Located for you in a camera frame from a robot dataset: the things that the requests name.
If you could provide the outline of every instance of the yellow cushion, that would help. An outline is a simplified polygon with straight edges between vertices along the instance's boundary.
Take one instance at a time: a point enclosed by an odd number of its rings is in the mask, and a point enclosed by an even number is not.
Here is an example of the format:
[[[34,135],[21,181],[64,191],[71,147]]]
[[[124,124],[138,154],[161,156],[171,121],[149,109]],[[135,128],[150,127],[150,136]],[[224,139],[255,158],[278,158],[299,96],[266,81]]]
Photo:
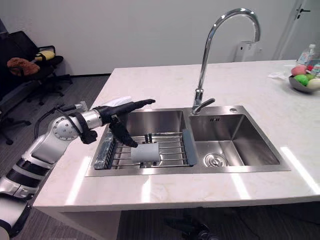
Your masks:
[[[40,51],[35,55],[34,59],[37,61],[42,61],[43,60],[42,56],[44,56],[45,60],[50,60],[55,57],[55,53],[49,50]]]

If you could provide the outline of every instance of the faucet handle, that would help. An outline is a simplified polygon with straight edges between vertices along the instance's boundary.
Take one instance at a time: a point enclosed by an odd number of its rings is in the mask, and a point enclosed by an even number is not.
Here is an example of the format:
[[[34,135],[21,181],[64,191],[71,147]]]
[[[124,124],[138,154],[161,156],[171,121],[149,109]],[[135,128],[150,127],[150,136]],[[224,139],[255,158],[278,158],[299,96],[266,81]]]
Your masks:
[[[201,109],[203,109],[204,107],[213,104],[216,100],[212,97],[210,99],[208,99],[207,101],[204,101],[203,103],[201,103],[199,106],[197,106],[196,108],[194,108],[192,110],[192,114],[193,115],[198,115],[201,111]]]

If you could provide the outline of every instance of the plastic bottle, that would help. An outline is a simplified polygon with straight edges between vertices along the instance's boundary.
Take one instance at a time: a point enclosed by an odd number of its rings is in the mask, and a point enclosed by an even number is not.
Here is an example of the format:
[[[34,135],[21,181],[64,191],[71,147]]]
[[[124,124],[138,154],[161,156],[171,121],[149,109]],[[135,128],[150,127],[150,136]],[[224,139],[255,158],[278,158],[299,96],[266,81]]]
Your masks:
[[[320,49],[315,49],[310,61],[306,65],[307,72],[316,78],[320,77]]]
[[[307,65],[307,63],[310,61],[312,56],[315,54],[315,44],[310,44],[309,48],[305,49],[302,53],[299,59],[297,60],[298,64]]]

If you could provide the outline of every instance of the fruit bowl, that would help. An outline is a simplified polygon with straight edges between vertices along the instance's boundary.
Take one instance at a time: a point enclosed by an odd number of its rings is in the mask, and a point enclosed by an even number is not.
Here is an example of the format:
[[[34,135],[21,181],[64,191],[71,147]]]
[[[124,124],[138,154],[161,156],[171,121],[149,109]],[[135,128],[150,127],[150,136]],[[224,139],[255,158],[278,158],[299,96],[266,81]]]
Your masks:
[[[292,76],[292,75],[289,77],[289,83],[294,89],[296,89],[300,92],[303,92],[303,93],[311,94],[311,93],[318,91],[318,89],[311,89],[306,86],[303,86],[300,82],[298,82],[296,79],[294,79],[294,76]]]

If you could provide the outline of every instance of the dish rack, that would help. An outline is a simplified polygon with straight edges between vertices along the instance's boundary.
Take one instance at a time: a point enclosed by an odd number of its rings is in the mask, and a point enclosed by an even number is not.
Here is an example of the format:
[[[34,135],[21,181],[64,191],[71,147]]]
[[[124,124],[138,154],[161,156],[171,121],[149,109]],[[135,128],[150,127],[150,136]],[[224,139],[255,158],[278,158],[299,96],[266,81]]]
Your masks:
[[[132,136],[138,145],[159,143],[159,162],[133,163],[131,161],[131,147],[117,141],[111,132],[103,139],[99,153],[94,163],[96,170],[120,170],[143,168],[175,168],[192,167],[194,162],[193,152],[188,151],[191,144],[190,132],[157,132],[146,133],[141,136]]]

